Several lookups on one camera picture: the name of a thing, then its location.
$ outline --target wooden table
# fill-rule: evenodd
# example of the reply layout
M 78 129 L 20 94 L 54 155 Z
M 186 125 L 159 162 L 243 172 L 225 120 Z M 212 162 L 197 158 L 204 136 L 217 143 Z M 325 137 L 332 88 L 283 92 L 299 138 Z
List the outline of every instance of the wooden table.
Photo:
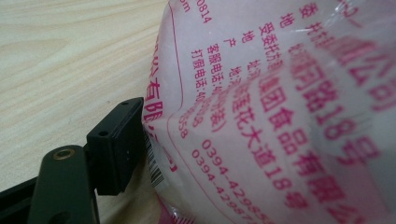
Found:
M 0 191 L 85 136 L 116 104 L 144 96 L 166 0 L 0 1 Z M 103 223 L 156 223 L 147 167 Z

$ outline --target crinkled plastic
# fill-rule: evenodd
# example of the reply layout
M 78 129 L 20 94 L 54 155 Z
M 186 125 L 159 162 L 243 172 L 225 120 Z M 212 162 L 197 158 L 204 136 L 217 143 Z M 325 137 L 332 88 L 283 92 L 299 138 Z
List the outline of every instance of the crinkled plastic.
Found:
M 142 121 L 176 223 L 396 223 L 396 5 L 172 0 Z

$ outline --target screw hole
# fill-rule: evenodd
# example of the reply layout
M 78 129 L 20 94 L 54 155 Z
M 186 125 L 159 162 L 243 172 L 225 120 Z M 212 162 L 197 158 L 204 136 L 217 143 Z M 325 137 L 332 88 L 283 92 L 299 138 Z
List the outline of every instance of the screw hole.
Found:
M 99 135 L 102 137 L 105 137 L 106 135 L 108 135 L 108 132 L 102 131 L 102 132 L 99 132 Z
M 61 161 L 65 160 L 67 158 L 72 157 L 75 154 L 75 150 L 72 148 L 66 148 L 62 149 L 60 151 L 57 151 L 53 154 L 52 158 L 55 159 L 56 161 Z
M 70 213 L 69 212 L 61 212 L 54 215 L 50 220 L 49 224 L 66 224 L 69 223 Z

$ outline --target white plastic bag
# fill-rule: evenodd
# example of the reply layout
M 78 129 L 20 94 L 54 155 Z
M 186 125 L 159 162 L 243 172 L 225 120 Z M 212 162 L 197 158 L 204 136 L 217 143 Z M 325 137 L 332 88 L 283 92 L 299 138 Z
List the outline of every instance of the white plastic bag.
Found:
M 396 5 L 173 0 L 143 122 L 176 223 L 396 223 Z

